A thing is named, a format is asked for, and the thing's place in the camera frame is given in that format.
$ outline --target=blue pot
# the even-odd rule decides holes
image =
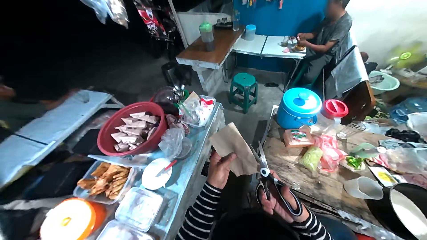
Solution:
[[[291,88],[280,101],[277,123],[284,129],[298,129],[317,122],[316,114],[322,108],[322,100],[311,90]]]

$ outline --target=blue pot lid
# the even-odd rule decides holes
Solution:
[[[306,88],[291,88],[283,94],[283,108],[295,117],[312,117],[322,108],[322,100]]]

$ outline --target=green vegetable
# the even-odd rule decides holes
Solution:
[[[322,155],[323,151],[320,148],[311,146],[302,156],[300,163],[311,171],[315,171]]]
[[[351,166],[355,170],[360,170],[362,168],[362,162],[365,160],[364,158],[355,158],[353,156],[347,156],[345,158],[347,161],[347,165]]]

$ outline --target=scissors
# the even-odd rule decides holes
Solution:
[[[296,216],[296,217],[299,217],[299,216],[301,216],[302,215],[302,204],[301,204],[301,202],[298,200],[298,198],[295,196],[295,194],[292,192],[292,191],[290,191],[291,192],[291,195],[293,196],[293,198],[294,198],[294,200],[295,200],[295,202],[296,202],[296,205],[297,205],[297,207],[296,207],[296,209],[294,210],[293,208],[292,208],[292,206],[290,205],[290,203],[288,202],[288,201],[286,201],[284,198],[283,198],[283,196],[280,194],[280,189],[282,188],[282,187],[284,187],[286,184],[285,183],[283,183],[282,181],[280,181],[280,180],[278,180],[277,178],[275,178],[275,177],[273,177],[273,175],[271,175],[271,173],[270,173],[270,169],[268,168],[268,165],[267,165],[267,160],[266,160],[266,156],[265,156],[265,154],[264,154],[264,150],[263,150],[263,147],[261,146],[261,143],[260,142],[258,142],[258,145],[259,145],[259,151],[260,151],[260,155],[261,155],[261,158],[258,156],[258,154],[255,152],[255,150],[254,150],[254,148],[250,145],[250,144],[248,144],[249,145],[249,147],[251,148],[251,150],[252,150],[252,153],[254,154],[254,157],[255,157],[255,159],[257,160],[257,162],[260,164],[260,167],[261,167],[261,169],[260,169],[260,173],[261,173],[261,182],[260,182],[260,184],[263,186],[263,188],[264,188],[264,192],[265,192],[265,194],[266,194],[266,197],[267,197],[267,200],[270,200],[270,191],[269,191],[269,189],[268,189],[268,186],[267,186],[267,182],[268,181],[270,181],[270,182],[272,182],[273,183],[273,185],[276,187],[276,190],[277,190],[277,192],[279,193],[279,196],[280,196],[280,198],[282,199],[282,201],[285,203],[285,205],[286,205],[286,207],[287,207],[287,209],[288,209],[288,211],[293,215],[293,216]]]

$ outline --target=green bottle cap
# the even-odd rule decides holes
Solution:
[[[203,22],[200,26],[199,26],[199,30],[201,32],[211,32],[212,31],[212,24],[207,23],[207,22]]]

